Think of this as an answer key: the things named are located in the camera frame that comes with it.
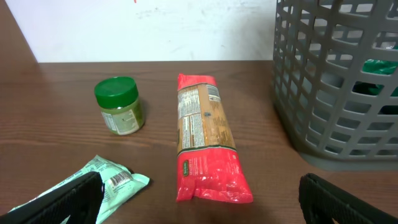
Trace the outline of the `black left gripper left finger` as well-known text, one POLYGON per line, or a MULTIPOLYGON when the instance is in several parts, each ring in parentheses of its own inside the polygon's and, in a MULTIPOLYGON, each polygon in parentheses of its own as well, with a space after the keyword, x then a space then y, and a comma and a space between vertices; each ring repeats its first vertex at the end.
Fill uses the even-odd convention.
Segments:
POLYGON ((95 224, 104 198, 98 172, 81 177, 1 216, 4 224, 95 224))

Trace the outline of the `green Nescafe coffee bag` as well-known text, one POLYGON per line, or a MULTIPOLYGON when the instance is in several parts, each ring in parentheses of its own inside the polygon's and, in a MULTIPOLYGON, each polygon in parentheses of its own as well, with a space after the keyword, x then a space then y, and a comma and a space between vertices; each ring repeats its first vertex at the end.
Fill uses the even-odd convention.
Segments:
POLYGON ((347 101, 345 111, 356 114, 366 114, 375 103, 379 114, 388 116, 397 115, 397 103, 390 101, 381 104, 388 98, 397 98, 397 46, 381 48, 381 53, 393 56, 389 60, 367 59, 363 49, 357 48, 354 52, 354 67, 350 70, 355 73, 356 82, 352 92, 356 98, 347 101))

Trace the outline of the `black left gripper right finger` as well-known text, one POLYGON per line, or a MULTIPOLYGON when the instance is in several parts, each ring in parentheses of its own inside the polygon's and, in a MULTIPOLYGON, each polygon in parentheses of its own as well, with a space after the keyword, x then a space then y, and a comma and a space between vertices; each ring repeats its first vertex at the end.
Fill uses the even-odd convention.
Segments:
POLYGON ((306 224, 397 224, 397 218, 307 173, 300 178, 298 200, 306 224))

